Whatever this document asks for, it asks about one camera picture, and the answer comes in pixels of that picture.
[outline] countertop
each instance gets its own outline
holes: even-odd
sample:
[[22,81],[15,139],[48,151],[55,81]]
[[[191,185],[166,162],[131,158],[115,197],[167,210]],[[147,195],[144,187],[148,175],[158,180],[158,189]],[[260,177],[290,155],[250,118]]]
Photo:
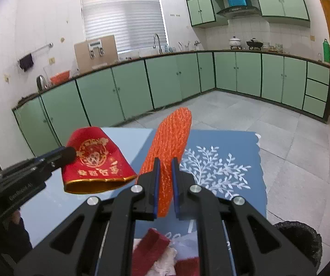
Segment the countertop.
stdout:
[[202,50],[202,51],[182,51],[182,52],[176,52],[176,53],[165,53],[165,54],[151,55],[151,56],[146,56],[146,57],[133,58],[133,59],[130,59],[130,60],[124,60],[124,61],[116,62],[116,63],[110,64],[110,65],[107,65],[107,66],[102,66],[102,67],[100,67],[98,69],[92,70],[92,71],[87,72],[87,73],[82,73],[82,74],[76,75],[76,76],[70,78],[69,80],[67,80],[65,82],[62,82],[62,83],[60,83],[58,85],[54,85],[54,86],[52,86],[52,87],[50,87],[50,88],[48,88],[46,90],[43,90],[41,92],[36,92],[36,93],[32,94],[31,96],[29,96],[28,98],[26,98],[22,102],[18,103],[14,108],[12,108],[12,110],[15,110],[15,109],[21,107],[26,102],[28,102],[30,100],[33,100],[34,98],[40,96],[41,94],[44,94],[45,92],[47,92],[49,90],[52,90],[52,89],[54,89],[56,87],[59,87],[59,86],[65,84],[67,82],[70,82],[70,81],[79,79],[79,78],[84,77],[86,75],[89,75],[91,73],[94,73],[94,72],[97,72],[97,71],[102,71],[103,69],[108,69],[108,68],[115,67],[115,66],[118,66],[118,65],[135,62],[135,61],[138,61],[138,60],[146,60],[146,59],[150,59],[150,58],[157,58],[157,57],[171,56],[171,55],[181,55],[181,54],[196,53],[196,52],[197,53],[205,53],[205,52],[247,52],[247,53],[270,54],[270,55],[285,56],[285,57],[291,57],[291,58],[295,58],[295,59],[300,59],[300,60],[312,62],[312,63],[319,64],[319,65],[322,65],[322,66],[325,66],[325,67],[330,68],[330,65],[327,64],[327,63],[319,62],[319,61],[316,61],[316,60],[312,60],[312,59],[308,59],[308,58],[304,58],[304,57],[300,57],[300,56],[295,56],[295,55],[286,54],[286,53],[256,51],[256,50],[247,50],[247,49],[245,49],[245,50],[213,49],[213,50]]

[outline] silver screw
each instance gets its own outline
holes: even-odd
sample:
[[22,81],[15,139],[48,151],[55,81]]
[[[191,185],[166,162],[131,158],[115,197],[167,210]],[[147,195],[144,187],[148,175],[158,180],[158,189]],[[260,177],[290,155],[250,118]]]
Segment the silver screw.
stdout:
[[133,192],[133,193],[140,193],[142,192],[143,188],[141,185],[133,185],[130,190]]
[[87,203],[89,205],[96,205],[96,204],[98,204],[98,201],[99,200],[96,196],[93,196],[93,197],[90,197],[90,198],[87,199]]
[[192,185],[189,187],[189,189],[193,193],[199,193],[202,190],[201,186],[199,185]]
[[241,196],[237,196],[237,197],[234,197],[233,198],[233,202],[236,205],[243,205],[246,202],[246,200],[243,197],[241,197]]

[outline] gold trim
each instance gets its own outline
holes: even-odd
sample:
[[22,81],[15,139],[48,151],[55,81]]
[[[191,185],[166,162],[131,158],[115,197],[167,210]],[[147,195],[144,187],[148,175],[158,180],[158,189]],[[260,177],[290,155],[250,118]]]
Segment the gold trim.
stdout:
[[132,175],[123,178],[84,178],[68,181],[64,184],[64,191],[73,194],[95,194],[120,188],[126,182],[136,178]]

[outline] red cloth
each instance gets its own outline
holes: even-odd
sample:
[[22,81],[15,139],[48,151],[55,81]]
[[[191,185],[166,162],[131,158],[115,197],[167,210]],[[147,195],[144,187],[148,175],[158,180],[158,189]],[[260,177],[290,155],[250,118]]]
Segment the red cloth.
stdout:
[[145,276],[164,253],[170,240],[150,228],[132,254],[131,276]]
[[200,276],[199,257],[177,261],[174,266],[177,276]]
[[73,163],[62,170],[64,190],[91,194],[119,188],[136,177],[116,144],[96,126],[78,129],[67,146],[76,150]]

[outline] tile floor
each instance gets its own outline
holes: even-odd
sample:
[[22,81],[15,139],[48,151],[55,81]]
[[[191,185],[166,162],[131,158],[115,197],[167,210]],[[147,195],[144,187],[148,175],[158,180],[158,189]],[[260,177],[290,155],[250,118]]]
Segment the tile floor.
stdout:
[[321,270],[330,261],[330,118],[326,125],[262,101],[214,91],[124,127],[157,128],[180,106],[192,111],[193,129],[261,135],[267,218],[272,224],[297,220],[316,229],[323,241]]

